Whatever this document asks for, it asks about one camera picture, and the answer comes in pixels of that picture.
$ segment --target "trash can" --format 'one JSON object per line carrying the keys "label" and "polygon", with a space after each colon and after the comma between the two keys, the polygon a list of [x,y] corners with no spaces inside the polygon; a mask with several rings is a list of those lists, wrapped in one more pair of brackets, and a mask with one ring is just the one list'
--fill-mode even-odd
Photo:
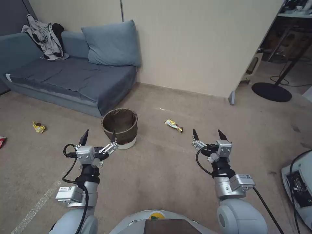
{"label": "trash can", "polygon": [[128,149],[137,140],[137,114],[127,108],[111,110],[104,115],[102,128],[109,139],[115,130],[118,148]]}

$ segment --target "gray sofa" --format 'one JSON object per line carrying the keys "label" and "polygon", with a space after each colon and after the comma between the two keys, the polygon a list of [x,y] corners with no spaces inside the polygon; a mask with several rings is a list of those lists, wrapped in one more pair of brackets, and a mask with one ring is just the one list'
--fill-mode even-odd
{"label": "gray sofa", "polygon": [[88,62],[82,33],[63,32],[66,60],[40,59],[42,52],[25,33],[0,37],[0,78],[14,92],[101,117],[113,109],[136,82],[134,66]]}

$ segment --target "blue cushion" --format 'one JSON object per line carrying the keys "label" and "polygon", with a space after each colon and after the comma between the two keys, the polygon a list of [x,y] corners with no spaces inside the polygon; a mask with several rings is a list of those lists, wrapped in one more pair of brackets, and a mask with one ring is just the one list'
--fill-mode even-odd
{"label": "blue cushion", "polygon": [[88,58],[89,47],[82,33],[62,32],[64,50],[70,56]]}
{"label": "blue cushion", "polygon": [[90,47],[89,62],[109,66],[141,65],[136,25],[133,20],[81,28]]}

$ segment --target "sofa cushion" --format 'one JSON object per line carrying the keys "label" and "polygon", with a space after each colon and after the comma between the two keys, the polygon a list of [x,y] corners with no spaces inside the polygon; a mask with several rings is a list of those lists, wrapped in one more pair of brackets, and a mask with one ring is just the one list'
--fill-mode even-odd
{"label": "sofa cushion", "polygon": [[110,66],[140,66],[141,57],[133,20],[105,26],[82,27],[89,45],[89,62]]}
{"label": "sofa cushion", "polygon": [[64,51],[70,56],[88,58],[89,46],[83,33],[62,32]]}
{"label": "sofa cushion", "polygon": [[136,68],[103,66],[69,57],[56,61],[37,59],[8,74],[13,83],[101,102],[98,107],[103,109],[107,102],[119,102],[132,88]]}

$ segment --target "black round base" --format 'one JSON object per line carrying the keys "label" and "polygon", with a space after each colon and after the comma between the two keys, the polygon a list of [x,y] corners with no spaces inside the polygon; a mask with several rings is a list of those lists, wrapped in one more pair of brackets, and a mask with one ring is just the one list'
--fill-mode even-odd
{"label": "black round base", "polygon": [[288,90],[270,83],[255,83],[251,89],[260,97],[276,102],[288,102],[293,97]]}

